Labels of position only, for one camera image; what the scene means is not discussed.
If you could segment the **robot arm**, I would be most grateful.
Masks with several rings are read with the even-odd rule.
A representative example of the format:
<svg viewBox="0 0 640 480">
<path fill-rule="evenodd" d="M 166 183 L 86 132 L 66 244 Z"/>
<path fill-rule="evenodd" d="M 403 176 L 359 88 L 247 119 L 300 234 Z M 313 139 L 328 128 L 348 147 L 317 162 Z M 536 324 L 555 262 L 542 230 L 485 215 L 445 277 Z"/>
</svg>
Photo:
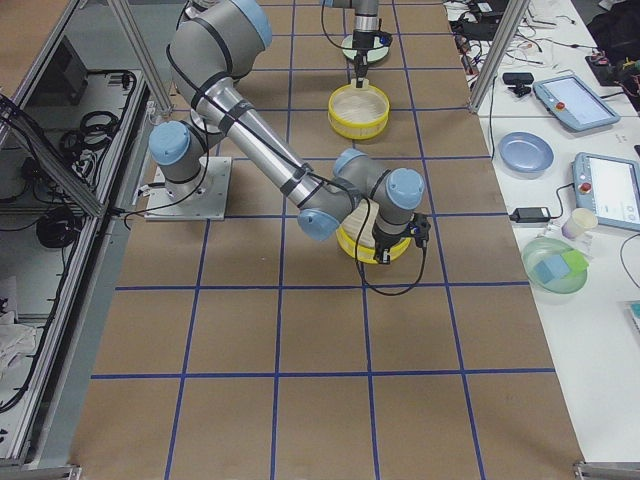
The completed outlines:
<svg viewBox="0 0 640 480">
<path fill-rule="evenodd" d="M 322 7 L 350 9 L 354 12 L 354 28 L 351 49 L 355 51 L 355 87 L 365 83 L 369 69 L 368 52 L 374 48 L 381 21 L 378 15 L 379 2 L 375 0 L 324 0 Z"/>
<path fill-rule="evenodd" d="M 329 238 L 370 199 L 378 206 L 372 227 L 374 260 L 387 264 L 405 238 L 424 249 L 430 225 L 416 209 L 425 189 L 412 169 L 385 169 L 365 153 L 345 150 L 333 179 L 313 173 L 268 125 L 234 84 L 252 70 L 272 38 L 269 20 L 255 1 L 189 1 L 166 48 L 177 92 L 188 118 L 156 126 L 149 149 L 172 196 L 192 190 L 204 174 L 202 158 L 230 139 L 299 210 L 300 228 L 315 240 Z"/>
</svg>

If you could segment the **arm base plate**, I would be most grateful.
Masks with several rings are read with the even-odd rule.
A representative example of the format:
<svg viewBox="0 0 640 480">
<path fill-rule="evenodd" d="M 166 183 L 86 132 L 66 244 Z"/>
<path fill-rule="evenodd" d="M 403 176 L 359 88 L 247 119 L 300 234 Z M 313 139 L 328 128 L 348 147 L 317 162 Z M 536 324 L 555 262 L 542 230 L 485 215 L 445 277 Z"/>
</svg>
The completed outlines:
<svg viewBox="0 0 640 480">
<path fill-rule="evenodd" d="M 230 157 L 201 157 L 202 171 L 194 180 L 180 185 L 167 183 L 160 168 L 151 190 L 144 218 L 149 221 L 223 220 L 231 176 Z"/>
</svg>

